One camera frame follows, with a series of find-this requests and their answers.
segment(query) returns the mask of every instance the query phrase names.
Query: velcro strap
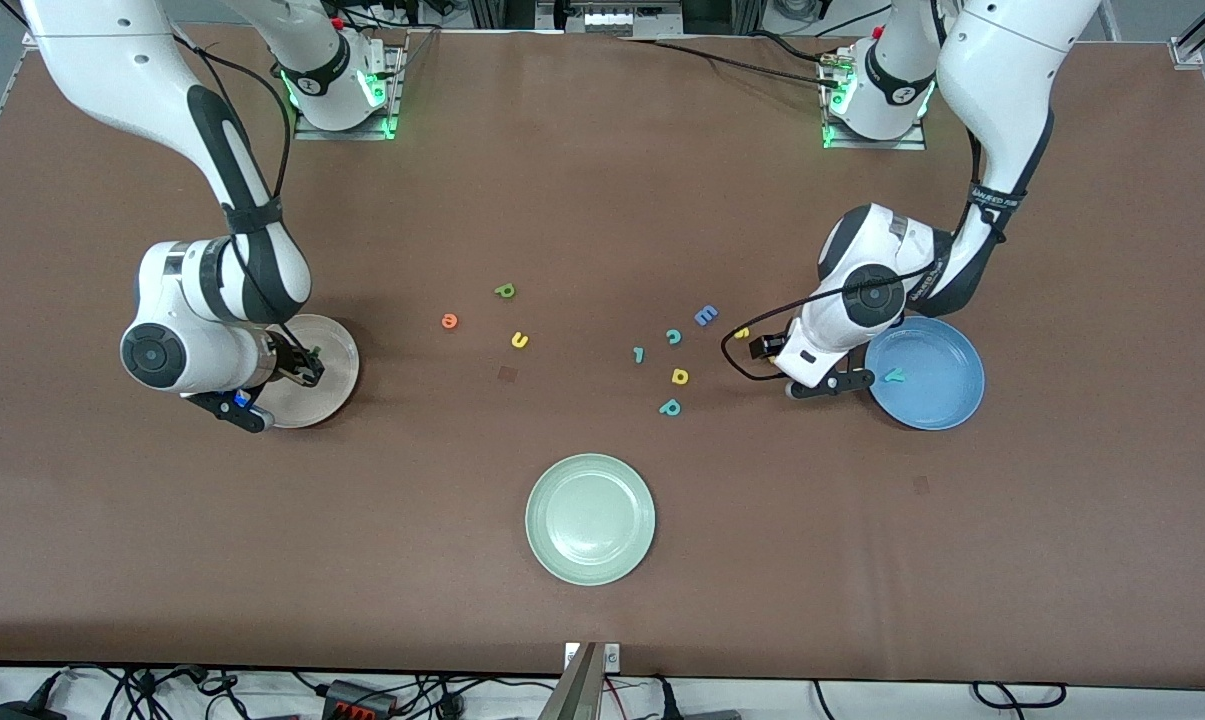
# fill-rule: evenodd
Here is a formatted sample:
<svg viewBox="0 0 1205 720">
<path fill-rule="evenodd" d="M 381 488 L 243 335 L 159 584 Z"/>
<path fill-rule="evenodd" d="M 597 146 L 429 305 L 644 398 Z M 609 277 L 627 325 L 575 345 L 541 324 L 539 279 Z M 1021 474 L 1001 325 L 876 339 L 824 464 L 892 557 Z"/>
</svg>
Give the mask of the velcro strap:
<svg viewBox="0 0 1205 720">
<path fill-rule="evenodd" d="M 224 209 L 224 222 L 228 224 L 228 232 L 252 234 L 261 231 L 269 223 L 282 219 L 282 199 L 274 197 L 259 208 L 235 209 L 227 202 L 221 207 Z"/>
<path fill-rule="evenodd" d="M 971 183 L 971 191 L 966 196 L 971 201 L 971 205 L 976 205 L 977 208 L 998 209 L 999 213 L 1004 213 L 1005 216 L 1019 209 L 1019 205 L 1022 205 L 1024 197 L 1027 197 L 1027 193 L 1009 195 L 1009 193 L 992 190 L 992 188 L 980 183 Z"/>
</svg>

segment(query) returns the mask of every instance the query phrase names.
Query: green plate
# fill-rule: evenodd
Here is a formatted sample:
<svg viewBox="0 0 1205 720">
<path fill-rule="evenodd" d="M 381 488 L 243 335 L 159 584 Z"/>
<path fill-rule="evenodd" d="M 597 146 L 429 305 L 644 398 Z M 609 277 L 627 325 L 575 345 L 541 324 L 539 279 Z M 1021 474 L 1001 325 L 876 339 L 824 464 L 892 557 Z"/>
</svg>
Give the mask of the green plate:
<svg viewBox="0 0 1205 720">
<path fill-rule="evenodd" d="M 527 539 L 549 573 L 576 585 L 605 585 L 646 557 L 656 503 L 642 476 L 610 455 L 587 452 L 546 470 L 527 501 Z"/>
</svg>

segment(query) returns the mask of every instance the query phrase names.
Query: white floor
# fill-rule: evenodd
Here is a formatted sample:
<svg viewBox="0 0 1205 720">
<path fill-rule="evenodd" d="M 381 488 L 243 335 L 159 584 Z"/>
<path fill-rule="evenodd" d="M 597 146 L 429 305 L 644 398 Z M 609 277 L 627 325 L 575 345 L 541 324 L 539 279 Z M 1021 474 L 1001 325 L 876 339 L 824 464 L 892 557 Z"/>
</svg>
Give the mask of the white floor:
<svg viewBox="0 0 1205 720">
<path fill-rule="evenodd" d="M 39 684 L 52 674 L 54 667 L 8 667 L 0 669 L 0 703 L 27 701 Z M 231 671 L 240 675 L 235 694 L 246 706 L 251 719 L 298 715 L 304 719 L 322 718 L 323 701 L 315 697 L 294 675 L 264 673 L 264 671 Z M 411 675 L 349 675 L 305 673 L 310 683 L 336 679 L 359 683 L 364 687 L 382 689 L 410 684 Z M 541 681 L 553 683 L 552 679 Z M 663 713 L 660 684 L 649 678 L 615 678 L 619 689 L 625 718 L 639 720 Z M 825 720 L 816 701 L 815 685 L 804 680 L 671 680 L 678 708 L 683 715 L 698 712 L 739 712 L 743 720 Z M 1013 720 L 1012 712 L 997 712 L 981 706 L 972 696 L 971 685 L 948 683 L 870 683 L 823 681 L 821 684 L 831 715 L 836 720 Z M 74 669 L 61 678 L 49 697 L 49 708 L 63 712 L 70 720 L 101 718 L 105 703 L 116 687 L 98 669 Z M 1054 697 L 1054 689 L 1019 687 L 1010 685 L 1022 702 L 1041 702 Z M 504 687 L 484 683 L 465 694 L 466 720 L 533 719 L 539 715 L 548 697 L 548 689 Z M 998 689 L 987 685 L 982 694 L 989 700 L 1001 700 Z M 415 694 L 401 691 L 398 701 L 410 702 Z M 208 698 L 189 681 L 180 679 L 163 685 L 158 700 L 171 712 L 174 720 L 241 720 L 224 700 L 214 702 L 206 715 Z M 415 710 L 427 707 L 421 702 Z M 127 716 L 127 702 L 118 701 L 114 716 Z M 1205 720 L 1205 691 L 1162 691 L 1160 689 L 1070 687 L 1068 697 L 1051 710 L 1028 710 L 1027 720 Z M 602 720 L 621 720 L 615 702 L 602 703 Z"/>
</svg>

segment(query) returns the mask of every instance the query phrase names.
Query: plate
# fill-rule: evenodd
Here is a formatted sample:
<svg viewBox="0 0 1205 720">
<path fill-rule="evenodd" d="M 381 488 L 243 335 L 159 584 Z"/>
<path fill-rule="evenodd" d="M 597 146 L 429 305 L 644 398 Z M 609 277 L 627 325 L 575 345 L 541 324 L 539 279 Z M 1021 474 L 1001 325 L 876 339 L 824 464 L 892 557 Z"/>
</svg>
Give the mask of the plate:
<svg viewBox="0 0 1205 720">
<path fill-rule="evenodd" d="M 656 503 L 642 476 L 624 461 L 589 452 L 546 470 L 527 501 L 527 539 L 557 578 L 605 585 L 647 556 Z"/>
<path fill-rule="evenodd" d="M 308 427 L 336 414 L 358 384 L 358 343 L 343 325 L 323 315 L 295 315 L 287 326 L 302 346 L 319 349 L 324 372 L 317 386 L 280 379 L 264 386 L 259 406 L 274 414 L 274 427 Z M 270 325 L 270 331 L 282 327 Z"/>
<path fill-rule="evenodd" d="M 868 343 L 869 388 L 890 418 L 921 430 L 958 427 L 984 396 L 984 366 L 971 341 L 935 318 L 909 315 Z"/>
</svg>

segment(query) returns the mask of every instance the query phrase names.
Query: blue plastic piece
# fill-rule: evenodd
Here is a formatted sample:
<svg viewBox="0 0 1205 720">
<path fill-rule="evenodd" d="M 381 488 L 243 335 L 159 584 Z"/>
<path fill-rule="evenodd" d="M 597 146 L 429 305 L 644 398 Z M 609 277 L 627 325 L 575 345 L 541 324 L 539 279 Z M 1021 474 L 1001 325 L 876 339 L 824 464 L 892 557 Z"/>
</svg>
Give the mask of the blue plastic piece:
<svg viewBox="0 0 1205 720">
<path fill-rule="evenodd" d="M 909 315 L 872 338 L 864 366 L 889 379 L 869 388 L 877 405 L 910 427 L 958 427 L 984 397 L 984 366 L 976 347 L 935 318 Z"/>
<path fill-rule="evenodd" d="M 713 318 L 716 317 L 717 317 L 717 307 L 713 307 L 712 305 L 706 305 L 703 307 L 701 311 L 699 311 L 699 313 L 695 313 L 695 321 L 699 323 L 699 327 L 704 327 L 704 325 L 712 323 Z"/>
</svg>

